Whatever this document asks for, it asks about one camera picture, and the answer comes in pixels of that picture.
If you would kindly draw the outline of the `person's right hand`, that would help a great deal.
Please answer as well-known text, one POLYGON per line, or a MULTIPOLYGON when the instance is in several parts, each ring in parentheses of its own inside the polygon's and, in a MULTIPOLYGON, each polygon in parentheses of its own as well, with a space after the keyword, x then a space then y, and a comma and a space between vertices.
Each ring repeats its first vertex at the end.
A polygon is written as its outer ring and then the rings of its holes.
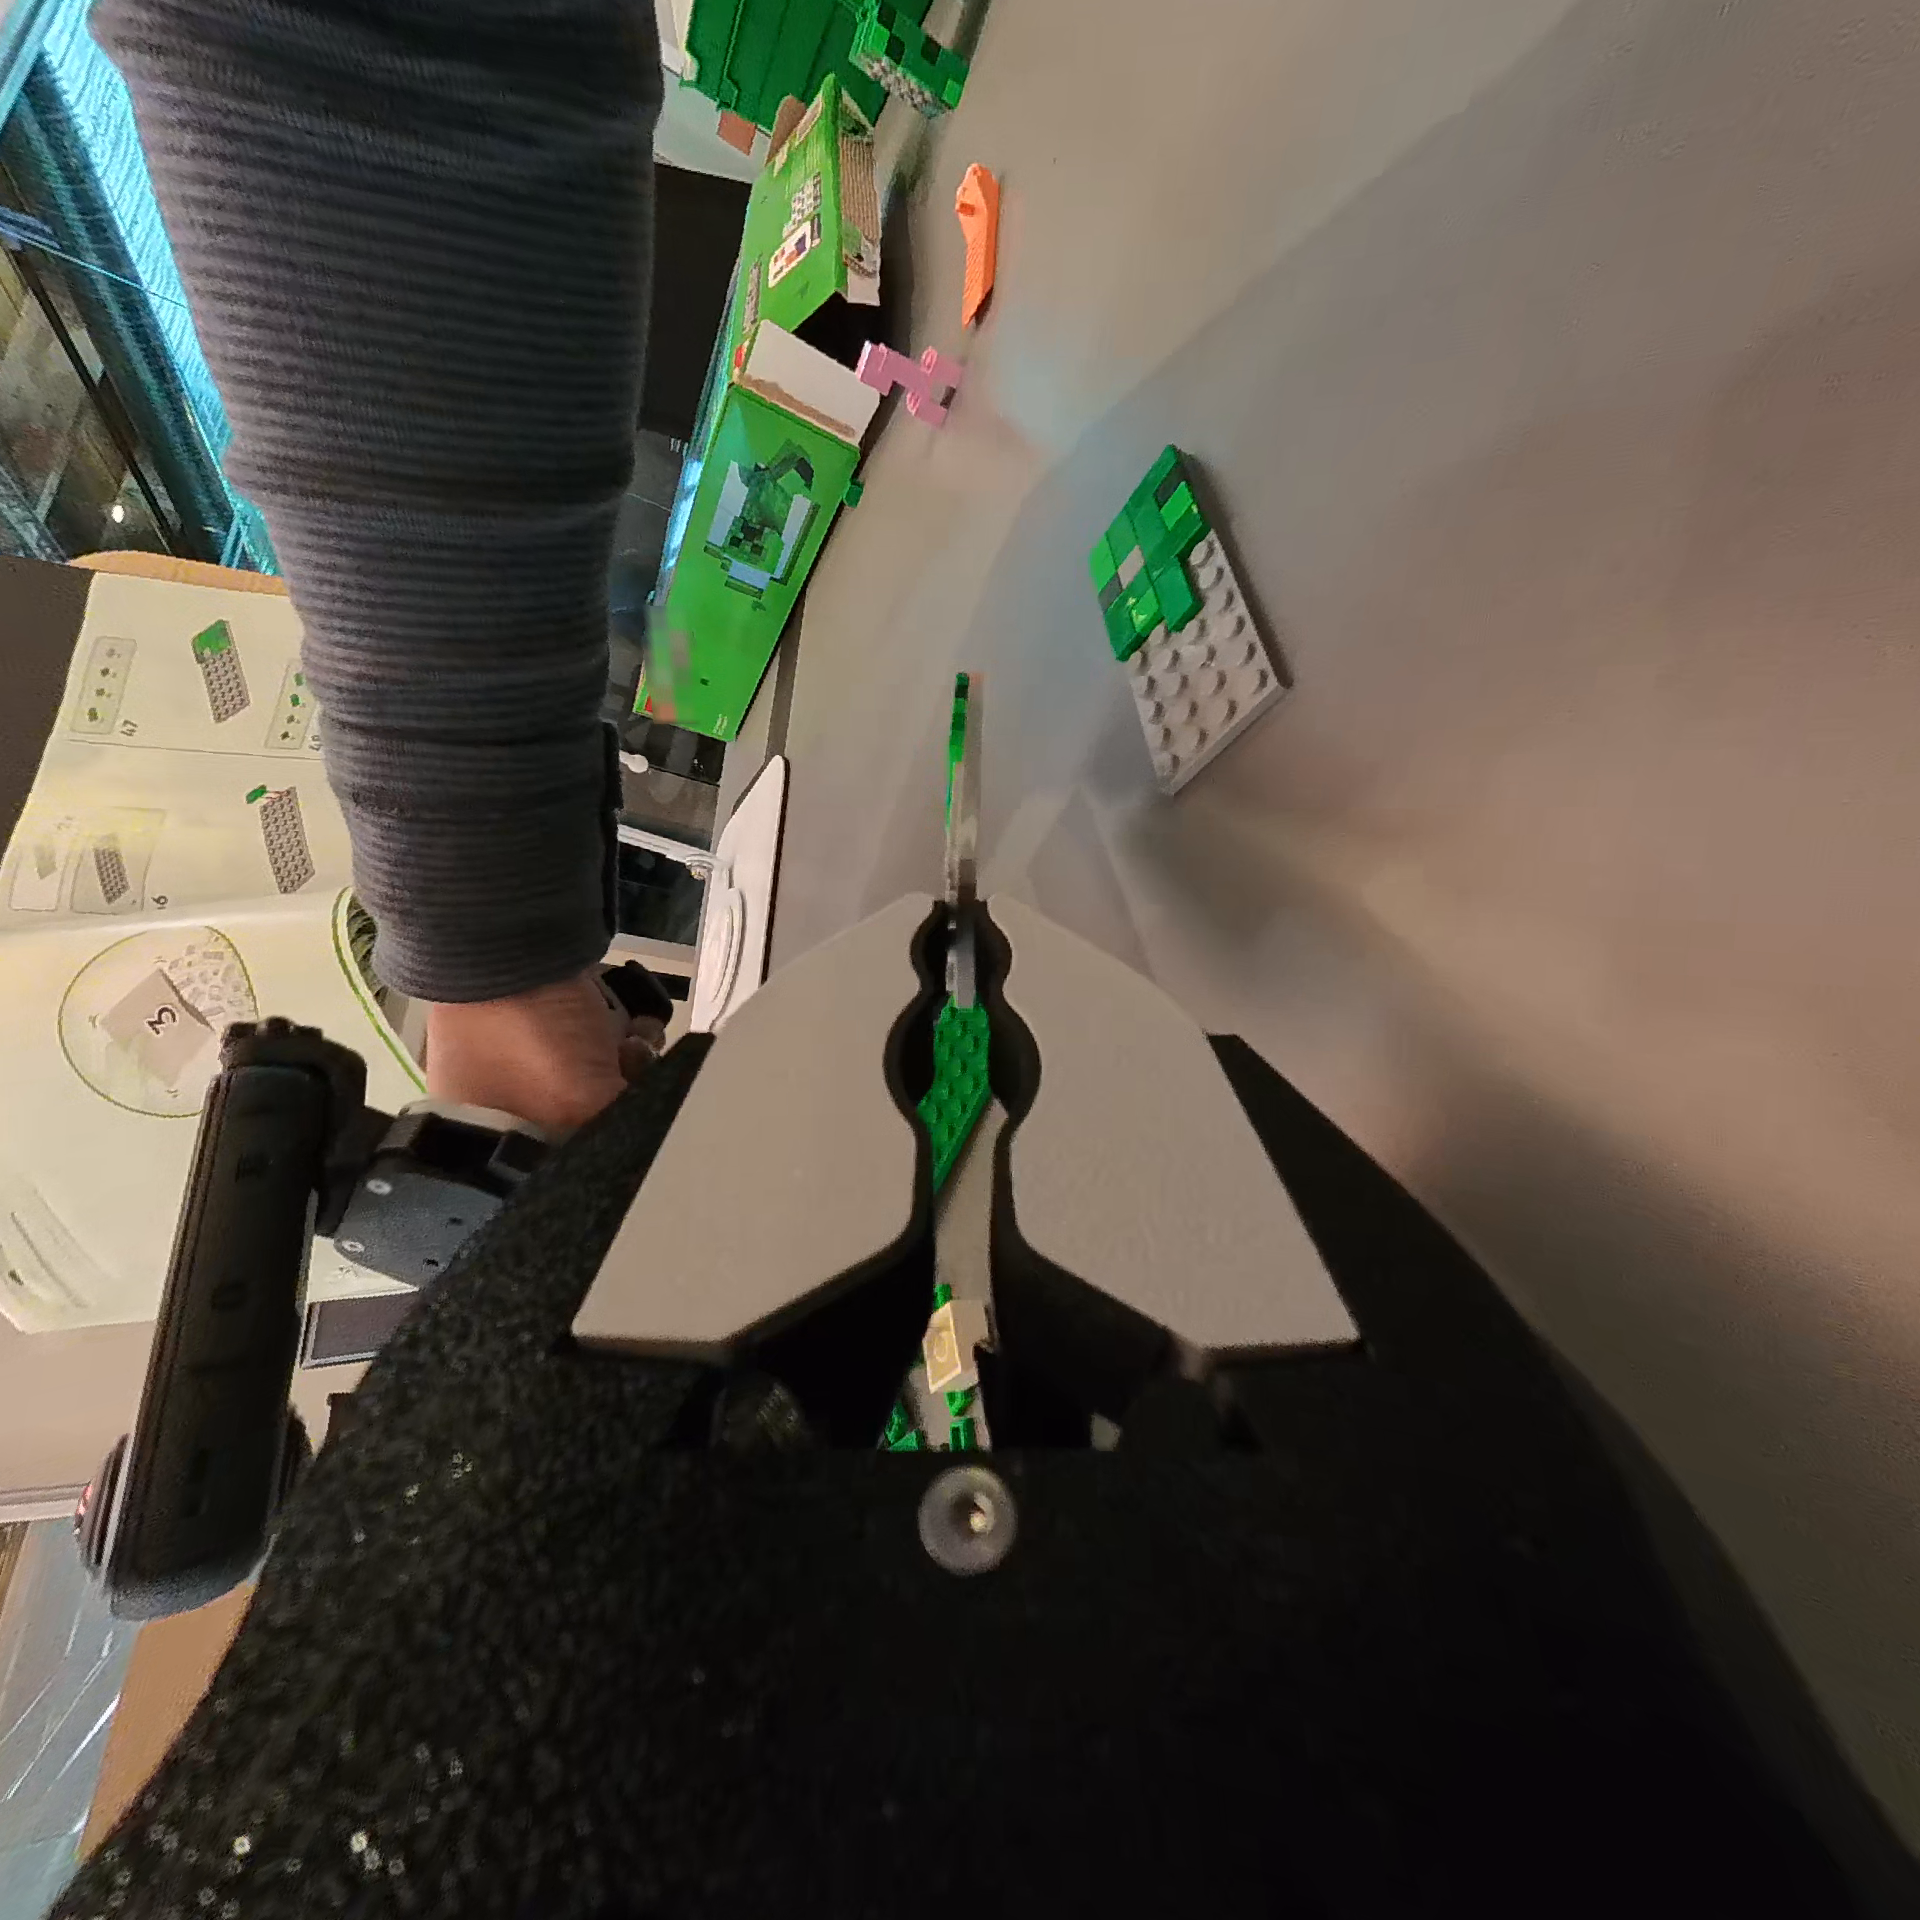
POLYGON ((562 1135, 628 1086, 617 1024, 598 973, 481 1003, 424 1004, 424 1088, 562 1135))

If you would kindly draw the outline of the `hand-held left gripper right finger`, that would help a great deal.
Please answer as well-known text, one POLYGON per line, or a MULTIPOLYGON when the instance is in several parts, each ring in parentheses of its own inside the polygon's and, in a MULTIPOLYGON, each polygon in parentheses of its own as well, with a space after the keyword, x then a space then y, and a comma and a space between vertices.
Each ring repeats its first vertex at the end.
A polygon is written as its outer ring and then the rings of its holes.
POLYGON ((1010 1122, 1032 1254, 1213 1361, 1348 1349, 1359 1327, 1201 1025, 1148 975, 995 899, 1002 996, 1041 1080, 1010 1122))

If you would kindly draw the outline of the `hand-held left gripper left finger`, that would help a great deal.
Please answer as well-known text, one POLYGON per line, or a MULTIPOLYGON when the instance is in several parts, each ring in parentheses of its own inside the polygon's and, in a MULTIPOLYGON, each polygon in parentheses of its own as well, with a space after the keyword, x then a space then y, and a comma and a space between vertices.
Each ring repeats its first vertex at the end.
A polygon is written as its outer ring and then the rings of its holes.
POLYGON ((941 903, 903 895, 718 1025, 570 1323, 582 1349, 724 1361, 923 1247, 929 1150, 900 1043, 941 903))

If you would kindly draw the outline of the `instruction booklet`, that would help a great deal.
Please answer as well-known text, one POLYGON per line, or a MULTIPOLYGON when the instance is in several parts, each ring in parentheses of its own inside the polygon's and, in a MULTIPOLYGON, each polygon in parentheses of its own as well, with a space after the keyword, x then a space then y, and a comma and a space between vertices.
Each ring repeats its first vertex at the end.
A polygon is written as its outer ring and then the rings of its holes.
POLYGON ((2 847, 2 1321, 158 1312, 228 1025, 284 1016, 424 1091, 371 973, 279 591, 67 566, 73 640, 2 847))

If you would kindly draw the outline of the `green flat carton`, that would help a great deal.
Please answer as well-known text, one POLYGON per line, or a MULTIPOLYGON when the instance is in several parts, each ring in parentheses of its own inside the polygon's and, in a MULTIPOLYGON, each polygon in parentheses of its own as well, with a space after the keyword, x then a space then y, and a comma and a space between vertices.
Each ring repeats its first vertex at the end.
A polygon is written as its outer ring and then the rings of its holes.
POLYGON ((770 131, 788 99, 808 105, 836 74, 855 4, 693 4, 680 77, 712 108, 770 131))

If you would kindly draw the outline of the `green studded plate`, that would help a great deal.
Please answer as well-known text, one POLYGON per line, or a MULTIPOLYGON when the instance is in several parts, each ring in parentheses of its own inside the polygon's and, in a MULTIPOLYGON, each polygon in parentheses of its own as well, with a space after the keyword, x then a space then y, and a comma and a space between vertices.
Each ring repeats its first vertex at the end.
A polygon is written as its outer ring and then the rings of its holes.
POLYGON ((989 1015, 947 1000, 934 1024, 929 1088, 918 1119, 929 1146, 929 1187, 938 1195, 989 1107, 989 1015))

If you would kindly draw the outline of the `white stand base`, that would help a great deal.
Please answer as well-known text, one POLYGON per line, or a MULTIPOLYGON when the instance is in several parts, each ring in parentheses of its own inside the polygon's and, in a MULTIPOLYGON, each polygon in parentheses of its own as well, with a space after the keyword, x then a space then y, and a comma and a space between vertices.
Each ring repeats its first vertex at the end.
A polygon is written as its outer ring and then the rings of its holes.
POLYGON ((735 805, 708 865, 689 1033, 723 1028, 764 985, 772 947, 788 759, 772 756, 735 805))

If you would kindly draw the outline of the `pink brick figure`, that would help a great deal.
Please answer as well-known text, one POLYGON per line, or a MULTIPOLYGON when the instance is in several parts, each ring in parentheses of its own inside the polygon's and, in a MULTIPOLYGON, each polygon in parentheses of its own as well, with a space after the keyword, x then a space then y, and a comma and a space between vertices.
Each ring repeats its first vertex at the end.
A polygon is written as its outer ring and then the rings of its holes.
POLYGON ((967 377, 967 367, 938 348, 909 357, 883 342, 864 342, 852 371, 864 389, 880 400, 900 400, 903 410, 923 425, 947 423, 952 403, 967 377))

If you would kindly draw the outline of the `green pixel pattern block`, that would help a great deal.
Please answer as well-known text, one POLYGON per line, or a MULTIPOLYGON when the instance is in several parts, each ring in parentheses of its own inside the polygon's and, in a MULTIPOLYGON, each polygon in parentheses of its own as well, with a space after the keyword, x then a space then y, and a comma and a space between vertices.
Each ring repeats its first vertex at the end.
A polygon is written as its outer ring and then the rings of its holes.
POLYGON ((958 110, 968 85, 968 59, 897 4, 855 6, 849 65, 928 120, 958 110))

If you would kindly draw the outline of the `green box with figure print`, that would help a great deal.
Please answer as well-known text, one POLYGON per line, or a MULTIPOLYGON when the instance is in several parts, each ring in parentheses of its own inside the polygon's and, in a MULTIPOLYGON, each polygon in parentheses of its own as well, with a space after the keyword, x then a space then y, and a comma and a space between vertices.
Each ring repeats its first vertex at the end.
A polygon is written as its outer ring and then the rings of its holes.
POLYGON ((638 719, 735 741, 877 406, 852 370, 770 319, 715 352, 665 524, 638 719))

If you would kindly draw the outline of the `open green box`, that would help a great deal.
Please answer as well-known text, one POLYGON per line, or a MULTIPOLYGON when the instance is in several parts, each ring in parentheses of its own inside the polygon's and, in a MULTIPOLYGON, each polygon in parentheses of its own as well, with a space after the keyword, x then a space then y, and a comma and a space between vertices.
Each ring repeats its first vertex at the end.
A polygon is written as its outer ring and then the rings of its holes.
POLYGON ((880 308, 873 126, 828 74, 753 184, 732 291, 732 333, 770 319, 799 333, 828 302, 880 308))

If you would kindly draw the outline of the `grey plate with green tiles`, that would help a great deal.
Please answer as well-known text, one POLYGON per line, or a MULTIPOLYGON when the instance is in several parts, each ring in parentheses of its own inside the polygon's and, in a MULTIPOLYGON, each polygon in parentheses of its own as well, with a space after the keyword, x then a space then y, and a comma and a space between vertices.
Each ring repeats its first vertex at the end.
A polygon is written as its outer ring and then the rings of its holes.
MULTIPOLYGON (((978 816, 981 816, 981 713, 978 682, 961 670, 952 688, 947 724, 947 786, 946 786, 946 923, 941 923, 941 1003, 984 1009, 978 960, 978 816)), ((981 1300, 989 1309, 989 1177, 998 1113, 989 1107, 961 1156, 947 1187, 935 1195, 935 1272, 929 1287, 929 1314, 947 1300, 981 1300)), ((989 1416, 984 1376, 989 1375, 993 1340, 978 1354, 978 1385, 968 1391, 934 1395, 923 1385, 920 1357, 903 1385, 928 1400, 946 1398, 947 1444, 946 1455, 975 1455, 989 1444, 989 1416)))
POLYGON ((1158 449, 1091 542, 1087 574, 1157 791, 1172 799, 1292 691, 1179 446, 1158 449))

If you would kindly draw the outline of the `grey desk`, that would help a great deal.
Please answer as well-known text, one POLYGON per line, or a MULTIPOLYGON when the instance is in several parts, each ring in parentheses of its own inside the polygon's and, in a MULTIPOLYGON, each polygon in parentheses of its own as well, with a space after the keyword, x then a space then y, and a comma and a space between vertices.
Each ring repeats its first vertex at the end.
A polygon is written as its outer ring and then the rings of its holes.
POLYGON ((1249 1039, 1655 1458, 1918 1846, 1918 6, 968 4, 756 738, 772 964, 938 875, 1249 1039), (953 193, 998 180, 962 327, 953 193), (1157 791, 1091 542, 1197 467, 1292 691, 1157 791))

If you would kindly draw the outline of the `person's right forearm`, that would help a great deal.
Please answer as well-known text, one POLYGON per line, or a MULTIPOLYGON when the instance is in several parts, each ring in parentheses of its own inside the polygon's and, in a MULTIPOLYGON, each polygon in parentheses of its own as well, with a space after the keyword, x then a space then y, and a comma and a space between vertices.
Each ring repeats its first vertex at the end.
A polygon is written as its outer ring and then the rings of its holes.
POLYGON ((646 4, 99 4, 299 615, 378 969, 611 936, 610 569, 653 260, 646 4))

